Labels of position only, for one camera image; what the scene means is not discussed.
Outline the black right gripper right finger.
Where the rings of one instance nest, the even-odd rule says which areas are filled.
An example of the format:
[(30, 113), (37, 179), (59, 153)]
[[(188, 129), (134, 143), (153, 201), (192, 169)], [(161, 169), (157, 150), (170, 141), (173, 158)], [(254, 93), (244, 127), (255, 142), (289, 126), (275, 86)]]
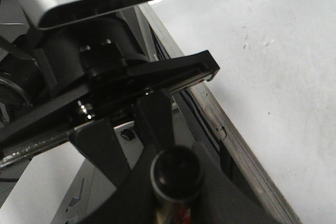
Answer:
[[(166, 91), (160, 90), (138, 100), (135, 107), (135, 129), (144, 147), (154, 145), (156, 155), (181, 145), (175, 142), (172, 101)], [(188, 148), (195, 152), (204, 171), (201, 193), (192, 209), (192, 223), (273, 222), (271, 216), (248, 199), (225, 176), (202, 144), (195, 143)]]

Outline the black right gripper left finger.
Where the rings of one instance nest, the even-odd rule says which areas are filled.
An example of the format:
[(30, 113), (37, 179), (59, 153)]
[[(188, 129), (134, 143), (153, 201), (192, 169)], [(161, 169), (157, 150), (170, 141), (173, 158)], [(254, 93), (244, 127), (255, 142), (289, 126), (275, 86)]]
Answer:
[(108, 120), (76, 129), (69, 140), (117, 188), (81, 223), (154, 223), (155, 199), (150, 181), (154, 145), (145, 146), (134, 168), (130, 168)]

